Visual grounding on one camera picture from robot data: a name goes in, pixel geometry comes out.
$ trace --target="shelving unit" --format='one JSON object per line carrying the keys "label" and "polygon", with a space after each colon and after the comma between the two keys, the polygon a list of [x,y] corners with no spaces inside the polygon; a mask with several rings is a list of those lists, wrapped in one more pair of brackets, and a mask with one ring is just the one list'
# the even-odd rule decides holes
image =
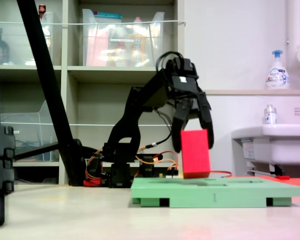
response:
{"label": "shelving unit", "polygon": [[[126,100],[132,86],[142,86],[156,73],[154,67],[101,67],[83,66],[83,26],[67,25],[82,23],[82,9],[92,11],[121,13],[122,22],[133,22],[135,17],[142,21],[151,21],[156,12],[165,12],[165,20],[184,20],[184,0],[35,0],[45,4],[47,12],[53,12],[60,20],[61,33],[60,61],[52,61],[59,83],[69,123],[71,124],[115,124],[122,117]],[[15,0],[0,1],[0,22],[22,22]],[[165,23],[163,51],[176,50],[184,53],[184,24]],[[29,47],[27,38],[23,38],[24,47]],[[20,43],[14,37],[2,38],[12,49]],[[41,89],[36,66],[0,65],[0,112],[35,113],[40,110],[45,97]],[[172,109],[164,107],[163,112],[172,116]],[[139,121],[141,126],[141,145],[164,139],[169,130],[154,113],[144,113]],[[101,148],[108,140],[112,126],[70,126],[74,138],[89,147]],[[158,153],[172,150],[172,142],[149,150]],[[158,163],[155,167],[169,167],[170,163]],[[14,162],[16,172],[27,173],[27,169],[45,171],[59,168],[59,184],[67,183],[62,162]]]}
{"label": "shelving unit", "polygon": [[14,162],[14,167],[59,167],[58,161],[21,161]]}

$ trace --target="white floor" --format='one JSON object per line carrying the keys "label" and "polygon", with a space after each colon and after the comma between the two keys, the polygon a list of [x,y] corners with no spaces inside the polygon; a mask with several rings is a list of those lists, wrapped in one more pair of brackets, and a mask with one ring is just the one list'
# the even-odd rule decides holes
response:
{"label": "white floor", "polygon": [[140,208],[129,189],[18,185],[0,240],[300,240],[292,207]]}

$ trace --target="small spray bottle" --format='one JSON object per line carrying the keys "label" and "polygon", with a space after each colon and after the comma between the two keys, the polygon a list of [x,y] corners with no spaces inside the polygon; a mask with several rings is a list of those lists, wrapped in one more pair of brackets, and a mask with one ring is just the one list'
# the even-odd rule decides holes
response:
{"label": "small spray bottle", "polygon": [[278,124],[277,109],[271,104],[264,109],[264,124]]}
{"label": "small spray bottle", "polygon": [[266,89],[290,89],[290,78],[287,69],[281,62],[280,55],[283,53],[281,50],[272,52],[274,55],[274,63],[265,82]]}

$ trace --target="pipe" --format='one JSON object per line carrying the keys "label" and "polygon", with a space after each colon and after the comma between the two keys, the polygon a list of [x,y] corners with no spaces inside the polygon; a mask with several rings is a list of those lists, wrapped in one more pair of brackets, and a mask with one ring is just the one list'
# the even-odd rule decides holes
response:
{"label": "pipe", "polygon": [[287,68],[291,88],[300,89],[300,0],[287,0]]}

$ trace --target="clear plastic bin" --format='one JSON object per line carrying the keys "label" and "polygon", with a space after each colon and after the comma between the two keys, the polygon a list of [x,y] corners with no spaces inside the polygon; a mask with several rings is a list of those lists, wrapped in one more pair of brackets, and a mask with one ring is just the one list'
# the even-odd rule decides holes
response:
{"label": "clear plastic bin", "polygon": [[[41,147],[57,142],[54,126],[50,117],[47,102],[44,101],[39,112],[1,113],[1,125],[13,127],[15,136],[15,153],[21,153],[31,148]],[[21,162],[58,162],[59,151],[46,152]]]}
{"label": "clear plastic bin", "polygon": [[[93,12],[83,9],[83,65],[154,67],[163,52],[163,23],[97,24]],[[157,12],[153,21],[163,21]]]}
{"label": "clear plastic bin", "polygon": [[[60,23],[60,20],[53,12],[46,12],[41,25],[52,64],[59,66],[62,26],[52,23]],[[0,65],[36,65],[23,23],[0,23]]]}

